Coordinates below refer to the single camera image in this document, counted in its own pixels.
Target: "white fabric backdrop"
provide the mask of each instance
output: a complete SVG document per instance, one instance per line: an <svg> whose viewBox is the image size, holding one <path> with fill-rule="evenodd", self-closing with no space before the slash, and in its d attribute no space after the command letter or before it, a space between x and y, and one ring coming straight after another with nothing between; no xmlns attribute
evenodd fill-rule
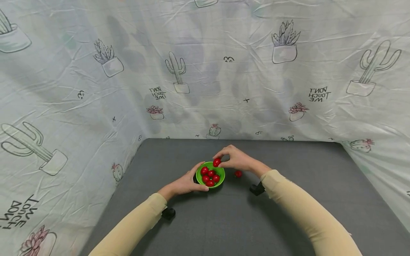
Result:
<svg viewBox="0 0 410 256"><path fill-rule="evenodd" d="M410 230L407 1L0 9L5 255L76 255L145 138L342 143Z"/></svg>

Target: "green plastic bowl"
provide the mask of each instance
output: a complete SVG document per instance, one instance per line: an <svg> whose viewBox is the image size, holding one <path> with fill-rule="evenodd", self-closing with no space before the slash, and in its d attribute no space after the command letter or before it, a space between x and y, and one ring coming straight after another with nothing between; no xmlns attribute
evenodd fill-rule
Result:
<svg viewBox="0 0 410 256"><path fill-rule="evenodd" d="M199 184L201 184L201 185L205 185L205 183L202 181L202 175L201 175L201 169L202 169L202 167L204 167L204 166L208 167L209 170L214 170L214 171L216 172L216 174L218 174L218 175L221 177L220 180L219 180L219 182L218 182L215 186L209 187L209 188L210 188L210 189L213 189L213 188L219 187L219 186L222 184L222 182L225 180L225 169L223 169L223 168L221 168L221 167L214 167L214 163L213 163L213 162L203 163L203 164L198 168L198 170L196 170L196 180L197 180L197 181L199 182Z"/></svg>

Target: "beige long sleeve shirt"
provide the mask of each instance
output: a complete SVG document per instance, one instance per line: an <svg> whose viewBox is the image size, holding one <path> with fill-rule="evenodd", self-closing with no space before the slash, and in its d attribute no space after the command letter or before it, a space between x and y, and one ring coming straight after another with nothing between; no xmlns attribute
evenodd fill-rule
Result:
<svg viewBox="0 0 410 256"><path fill-rule="evenodd" d="M269 198L284 208L308 235L317 256L362 256L342 224L299 186L277 170L262 175L261 181ZM160 194L151 195L125 216L89 256L128 256L161 218L166 203Z"/></svg>

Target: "cherry tomato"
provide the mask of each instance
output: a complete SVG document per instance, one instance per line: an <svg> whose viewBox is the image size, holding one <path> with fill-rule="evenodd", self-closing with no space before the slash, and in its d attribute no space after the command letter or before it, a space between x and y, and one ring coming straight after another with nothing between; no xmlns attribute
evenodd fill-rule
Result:
<svg viewBox="0 0 410 256"><path fill-rule="evenodd" d="M241 171L236 171L234 172L235 177L240 178L242 177L242 172Z"/></svg>
<svg viewBox="0 0 410 256"><path fill-rule="evenodd" d="M205 183L205 185L207 185L208 187L213 187L213 186L215 186L215 182L207 181L207 183Z"/></svg>
<svg viewBox="0 0 410 256"><path fill-rule="evenodd" d="M212 176L214 176L216 174L216 172L214 171L214 170L210 170L209 172L208 172L208 176L209 177L212 177Z"/></svg>
<svg viewBox="0 0 410 256"><path fill-rule="evenodd" d="M214 167L218 167L220 163L221 163L221 159L220 158L215 158L213 165L214 165Z"/></svg>
<svg viewBox="0 0 410 256"><path fill-rule="evenodd" d="M212 180L213 180L215 183L218 183L220 179L221 179L221 177L220 177L218 174L215 174L215 175L212 177Z"/></svg>
<svg viewBox="0 0 410 256"><path fill-rule="evenodd" d="M208 171L209 171L208 167L206 167L206 166L202 167L202 169L201 169L201 175L202 175L202 176L206 175L206 174L208 173Z"/></svg>
<svg viewBox="0 0 410 256"><path fill-rule="evenodd" d="M211 179L208 176L202 176L202 181L206 184L208 181L210 181Z"/></svg>

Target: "gray tabletop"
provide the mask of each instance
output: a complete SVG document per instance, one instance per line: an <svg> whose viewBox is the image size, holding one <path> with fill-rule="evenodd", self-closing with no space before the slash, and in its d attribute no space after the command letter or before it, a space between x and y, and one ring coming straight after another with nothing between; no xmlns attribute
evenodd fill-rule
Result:
<svg viewBox="0 0 410 256"><path fill-rule="evenodd" d="M408 256L410 234L336 143L147 139L141 145L80 255L87 255L132 209L196 163L233 144L298 184L348 230L364 256ZM251 173L207 193L172 199L172 221L161 219L131 255L313 256L304 233L266 193L248 190Z"/></svg>

